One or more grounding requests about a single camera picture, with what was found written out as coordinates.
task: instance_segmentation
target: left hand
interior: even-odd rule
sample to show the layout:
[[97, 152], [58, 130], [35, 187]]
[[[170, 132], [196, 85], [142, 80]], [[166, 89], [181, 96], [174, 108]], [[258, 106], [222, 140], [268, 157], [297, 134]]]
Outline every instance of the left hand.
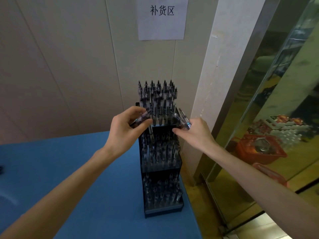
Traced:
[[116, 159], [129, 150], [138, 137], [152, 124], [152, 119], [147, 119], [136, 128], [130, 127], [130, 124], [144, 112], [146, 112], [145, 108], [132, 106], [113, 117], [110, 134], [103, 148], [112, 158]]

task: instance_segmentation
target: right hand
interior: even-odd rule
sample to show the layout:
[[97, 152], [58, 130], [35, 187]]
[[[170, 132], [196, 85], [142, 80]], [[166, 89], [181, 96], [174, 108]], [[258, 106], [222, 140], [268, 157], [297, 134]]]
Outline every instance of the right hand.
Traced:
[[211, 146], [219, 146], [211, 135], [206, 121], [200, 117], [189, 121], [192, 125], [189, 130], [173, 128], [173, 132], [203, 153], [207, 153]]

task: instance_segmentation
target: forearm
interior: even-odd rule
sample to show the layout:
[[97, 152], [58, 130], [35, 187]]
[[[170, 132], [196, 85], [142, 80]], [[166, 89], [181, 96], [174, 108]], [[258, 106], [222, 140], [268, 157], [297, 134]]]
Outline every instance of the forearm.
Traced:
[[0, 239], [53, 238], [88, 188], [113, 160], [108, 151], [98, 150], [87, 163], [6, 229]]
[[233, 176], [288, 235], [318, 237], [319, 212], [315, 207], [215, 144], [205, 153]]

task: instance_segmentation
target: pen display rack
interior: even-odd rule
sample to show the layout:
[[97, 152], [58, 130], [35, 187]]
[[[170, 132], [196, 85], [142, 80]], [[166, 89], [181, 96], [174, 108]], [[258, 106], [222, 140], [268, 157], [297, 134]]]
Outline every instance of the pen display rack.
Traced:
[[140, 102], [150, 111], [153, 125], [138, 138], [145, 217], [181, 211], [184, 202], [179, 183], [180, 144], [172, 129], [181, 125], [170, 111], [176, 112], [177, 89], [170, 82], [161, 88], [147, 82], [138, 84]]

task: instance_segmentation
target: glass panel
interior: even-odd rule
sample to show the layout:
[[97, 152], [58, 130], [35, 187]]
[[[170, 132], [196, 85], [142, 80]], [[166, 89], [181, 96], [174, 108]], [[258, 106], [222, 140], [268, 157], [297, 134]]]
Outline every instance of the glass panel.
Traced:
[[[267, 41], [263, 40], [216, 139], [294, 191], [318, 172], [313, 169], [319, 159], [318, 20], [319, 0], [311, 0], [279, 52], [283, 34], [265, 35]], [[224, 169], [212, 170], [206, 181], [232, 226], [233, 219], [255, 204]]]

